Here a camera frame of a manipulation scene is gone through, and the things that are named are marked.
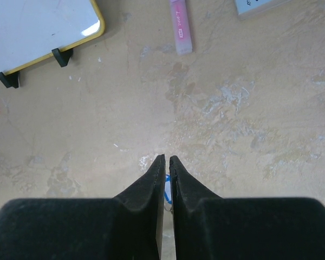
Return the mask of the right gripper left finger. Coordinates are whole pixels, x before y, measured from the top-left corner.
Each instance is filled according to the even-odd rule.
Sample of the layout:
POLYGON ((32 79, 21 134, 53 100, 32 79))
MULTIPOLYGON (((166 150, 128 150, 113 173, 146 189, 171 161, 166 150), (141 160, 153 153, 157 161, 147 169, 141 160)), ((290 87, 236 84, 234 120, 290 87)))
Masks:
POLYGON ((0 209, 0 259, 160 259, 165 157, 113 198, 14 199, 0 209))

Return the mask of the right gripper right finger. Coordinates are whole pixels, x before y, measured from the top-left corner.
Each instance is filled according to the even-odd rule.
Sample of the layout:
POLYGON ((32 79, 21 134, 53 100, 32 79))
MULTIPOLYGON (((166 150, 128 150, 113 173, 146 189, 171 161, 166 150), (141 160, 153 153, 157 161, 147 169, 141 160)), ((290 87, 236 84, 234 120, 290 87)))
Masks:
POLYGON ((325 259, 313 198, 222 198, 170 158, 177 259, 325 259))

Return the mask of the blue key tag with key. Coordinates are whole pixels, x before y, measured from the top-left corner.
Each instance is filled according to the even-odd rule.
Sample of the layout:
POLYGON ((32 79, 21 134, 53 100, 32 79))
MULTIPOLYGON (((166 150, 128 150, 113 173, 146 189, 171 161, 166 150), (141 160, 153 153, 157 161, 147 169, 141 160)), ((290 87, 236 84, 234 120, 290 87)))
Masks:
POLYGON ((164 189, 165 204, 164 209, 167 212, 172 212, 172 192, 171 192, 171 177, 169 174, 165 175, 165 189, 164 189))

